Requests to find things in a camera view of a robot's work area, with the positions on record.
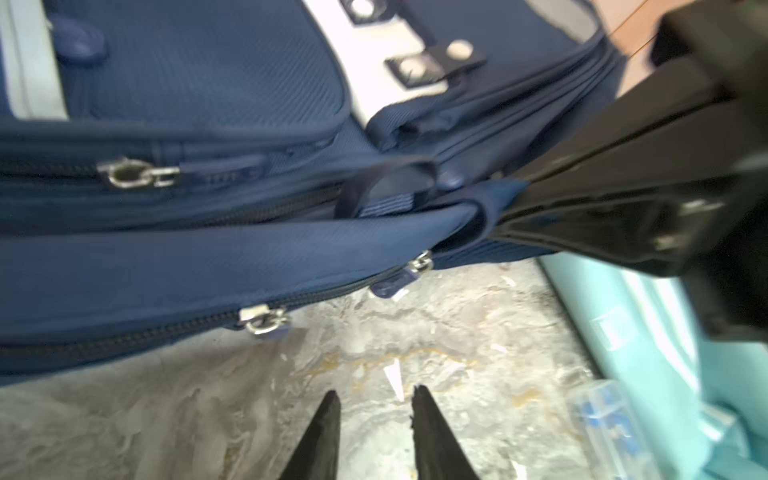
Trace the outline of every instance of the marble surface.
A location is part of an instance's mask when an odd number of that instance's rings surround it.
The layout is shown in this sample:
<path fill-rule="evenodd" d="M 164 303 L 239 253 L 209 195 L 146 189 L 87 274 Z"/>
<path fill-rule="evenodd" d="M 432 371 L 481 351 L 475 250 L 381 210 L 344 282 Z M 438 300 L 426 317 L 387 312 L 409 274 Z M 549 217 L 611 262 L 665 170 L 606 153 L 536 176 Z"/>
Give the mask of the marble surface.
<path fill-rule="evenodd" d="M 221 330 L 0 389 L 0 479 L 270 480 L 335 389 L 339 478 L 411 480 L 419 383 L 484 480 L 591 478 L 564 403 L 588 362 L 534 261 L 430 272 L 398 301 L 363 290 L 293 323 L 279 342 Z"/>

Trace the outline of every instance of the transparent plastic container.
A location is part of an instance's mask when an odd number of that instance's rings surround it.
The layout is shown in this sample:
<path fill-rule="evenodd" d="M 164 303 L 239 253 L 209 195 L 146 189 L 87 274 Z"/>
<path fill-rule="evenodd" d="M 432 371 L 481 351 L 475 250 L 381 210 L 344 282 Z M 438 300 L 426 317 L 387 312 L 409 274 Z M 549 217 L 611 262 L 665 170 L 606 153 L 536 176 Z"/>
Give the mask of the transparent plastic container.
<path fill-rule="evenodd" d="M 618 382 L 585 383 L 568 393 L 568 402 L 598 480 L 661 480 Z"/>

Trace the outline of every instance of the navy blue bag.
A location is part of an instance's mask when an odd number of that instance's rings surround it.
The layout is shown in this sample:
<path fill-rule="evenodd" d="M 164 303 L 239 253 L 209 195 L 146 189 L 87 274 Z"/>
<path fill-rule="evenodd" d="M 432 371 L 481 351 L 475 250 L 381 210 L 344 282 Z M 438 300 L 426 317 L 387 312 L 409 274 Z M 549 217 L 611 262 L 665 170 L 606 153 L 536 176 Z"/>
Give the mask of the navy blue bag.
<path fill-rule="evenodd" d="M 581 0 L 7 3 L 3 376 L 543 254 L 485 239 L 525 189 L 490 178 L 624 67 Z"/>

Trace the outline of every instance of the white rivet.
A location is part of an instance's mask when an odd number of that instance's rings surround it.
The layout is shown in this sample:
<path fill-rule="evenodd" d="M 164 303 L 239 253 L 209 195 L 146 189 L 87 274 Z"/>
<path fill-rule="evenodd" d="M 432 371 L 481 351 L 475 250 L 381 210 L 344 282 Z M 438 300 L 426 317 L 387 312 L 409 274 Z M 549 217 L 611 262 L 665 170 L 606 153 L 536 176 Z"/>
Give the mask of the white rivet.
<path fill-rule="evenodd" d="M 352 0 L 349 7 L 357 18 L 371 18 L 376 10 L 371 0 Z"/>
<path fill-rule="evenodd" d="M 448 45 L 448 48 L 445 50 L 445 53 L 448 54 L 450 58 L 453 58 L 454 60 L 458 61 L 464 61 L 467 58 L 472 56 L 472 52 L 475 50 L 475 47 L 472 46 L 471 43 L 469 43 L 466 40 L 454 40 L 451 42 L 450 45 Z"/>
<path fill-rule="evenodd" d="M 422 78 L 427 72 L 427 67 L 424 65 L 424 61 L 419 57 L 406 58 L 405 60 L 400 61 L 398 68 L 402 76 L 408 80 L 412 78 Z"/>

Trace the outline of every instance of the metal zipper slider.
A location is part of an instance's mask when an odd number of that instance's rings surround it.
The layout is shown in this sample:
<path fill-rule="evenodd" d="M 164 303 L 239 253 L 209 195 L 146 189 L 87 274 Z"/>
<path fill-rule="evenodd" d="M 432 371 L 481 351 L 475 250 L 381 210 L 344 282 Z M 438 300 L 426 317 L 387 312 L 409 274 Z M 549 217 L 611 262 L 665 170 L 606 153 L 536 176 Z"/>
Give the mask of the metal zipper slider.
<path fill-rule="evenodd" d="M 98 165 L 97 170 L 104 181 L 120 190 L 170 187 L 176 184 L 181 173 L 179 167 L 155 167 L 147 161 L 127 157 Z"/>
<path fill-rule="evenodd" d="M 240 309 L 238 326 L 244 326 L 253 335 L 273 332 L 290 321 L 285 309 L 271 309 L 269 305 L 247 306 Z"/>
<path fill-rule="evenodd" d="M 404 286 L 418 280 L 422 274 L 435 267 L 432 252 L 424 250 L 421 255 L 411 260 L 393 275 L 371 285 L 371 292 L 379 298 L 392 298 Z"/>

